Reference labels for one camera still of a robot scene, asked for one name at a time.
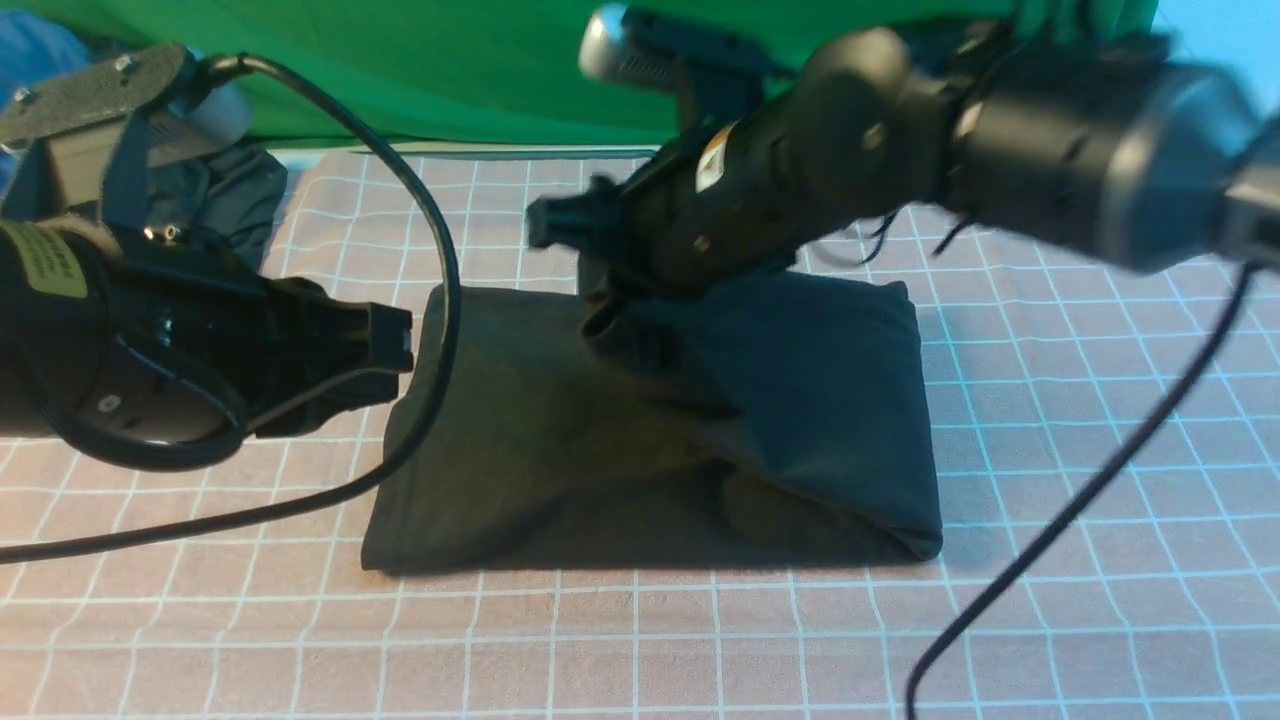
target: screw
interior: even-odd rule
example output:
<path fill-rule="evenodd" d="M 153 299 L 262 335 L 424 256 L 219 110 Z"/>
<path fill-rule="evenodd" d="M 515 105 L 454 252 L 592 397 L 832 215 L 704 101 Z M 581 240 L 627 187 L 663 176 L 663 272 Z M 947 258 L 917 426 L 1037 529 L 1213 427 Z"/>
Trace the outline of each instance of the screw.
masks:
<path fill-rule="evenodd" d="M 115 72 L 129 74 L 138 69 L 138 59 L 133 55 L 120 55 L 115 59 Z"/>
<path fill-rule="evenodd" d="M 884 143 L 884 124 L 876 123 L 865 133 L 863 133 L 863 149 L 868 152 L 877 150 Z"/>

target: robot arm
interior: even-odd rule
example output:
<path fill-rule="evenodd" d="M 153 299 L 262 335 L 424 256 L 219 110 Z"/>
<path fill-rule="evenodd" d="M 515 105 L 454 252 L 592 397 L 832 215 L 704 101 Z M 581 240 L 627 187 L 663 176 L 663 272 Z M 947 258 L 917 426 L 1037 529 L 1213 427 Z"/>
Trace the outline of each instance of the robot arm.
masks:
<path fill-rule="evenodd" d="M 408 311 L 262 278 L 216 241 L 146 236 L 147 168 L 248 127 L 211 67 L 152 47 L 20 91 L 0 115 L 0 143 L 22 154 L 0 204 L 0 436 L 189 470 L 398 396 Z"/>
<path fill-rule="evenodd" d="M 1280 133 L 1231 74 L 1171 61 L 1165 38 L 1060 45 L 989 20 L 876 28 L 818 49 L 771 100 L 764 82 L 781 73 L 762 55 L 726 32 L 602 8 L 584 73 L 676 95 L 681 133 L 621 184 L 598 177 L 534 202 L 530 245 L 696 299 L 858 219 L 928 202 L 1138 273 L 1203 254 L 1280 263 Z"/>

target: pink cutting mat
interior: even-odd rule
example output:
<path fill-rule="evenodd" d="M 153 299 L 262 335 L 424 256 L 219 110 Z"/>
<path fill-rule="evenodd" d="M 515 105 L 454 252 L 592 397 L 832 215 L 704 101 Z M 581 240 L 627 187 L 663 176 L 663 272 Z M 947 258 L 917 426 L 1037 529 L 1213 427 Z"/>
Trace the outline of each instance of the pink cutting mat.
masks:
<path fill-rule="evenodd" d="M 632 161 L 413 159 L 471 284 L 572 291 L 521 210 Z M 268 263 L 421 313 L 425 220 L 376 160 L 297 174 Z M 0 568 L 0 716 L 890 720 L 911 662 L 1147 411 L 1228 272 L 1147 279 L 986 232 L 938 261 L 911 209 L 872 269 L 858 229 L 803 268 L 904 281 L 919 306 L 946 550 L 842 573 L 526 573 L 393 580 L 358 550 L 371 497 L 216 537 Z M 1280 293 L 1085 523 L 948 652 L 925 720 L 1280 717 Z M 374 466 L 388 409 L 206 473 L 146 475 L 56 442 L 0 446 L 0 542 L 256 506 Z"/>

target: dark green fabric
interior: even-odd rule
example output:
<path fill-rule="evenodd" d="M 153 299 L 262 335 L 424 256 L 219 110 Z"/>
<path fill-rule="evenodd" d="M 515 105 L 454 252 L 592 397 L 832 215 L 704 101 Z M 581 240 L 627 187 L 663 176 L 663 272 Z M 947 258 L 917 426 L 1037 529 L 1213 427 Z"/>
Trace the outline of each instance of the dark green fabric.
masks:
<path fill-rule="evenodd" d="M 602 0 L 0 0 L 82 35 L 248 51 L 289 65 L 388 137 L 468 142 L 666 142 L 671 100 L 590 83 L 577 47 Z M 1027 0 L 1027 24 L 1050 0 Z M 648 0 L 758 37 L 799 64 L 855 29 L 938 15 L 1005 15 L 1014 0 Z M 1060 4 L 1064 14 L 1073 0 Z M 1096 0 L 1098 27 L 1146 29 L 1156 0 Z M 242 86 L 260 137 L 346 142 L 332 120 L 269 81 Z"/>
<path fill-rule="evenodd" d="M 461 569 L 916 562 L 941 548 L 915 311 L 777 273 L 698 305 L 463 292 L 444 411 L 378 492 L 362 551 Z M 426 310 L 438 327 L 440 296 Z M 435 364 L 392 411 L 390 452 Z"/>

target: green screen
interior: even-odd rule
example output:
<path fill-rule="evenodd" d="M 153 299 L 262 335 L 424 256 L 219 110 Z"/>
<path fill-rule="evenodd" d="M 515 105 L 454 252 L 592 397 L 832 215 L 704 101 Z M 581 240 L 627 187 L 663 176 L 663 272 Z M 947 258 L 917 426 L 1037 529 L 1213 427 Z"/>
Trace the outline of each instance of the green screen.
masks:
<path fill-rule="evenodd" d="M 206 54 L 283 63 L 396 138 L 536 145 L 648 145 L 675 126 L 669 99 L 600 86 L 577 47 L 600 0 L 0 0 L 86 35 L 175 41 Z M 1047 0 L 1030 0 L 1028 22 Z M 1010 0 L 649 0 L 731 27 L 799 64 L 842 32 L 936 15 L 1005 15 Z M 1062 3 L 1064 10 L 1069 3 Z M 1156 0 L 1098 0 L 1100 27 L 1147 28 Z M 270 81 L 242 83 L 255 135 L 346 135 Z"/>

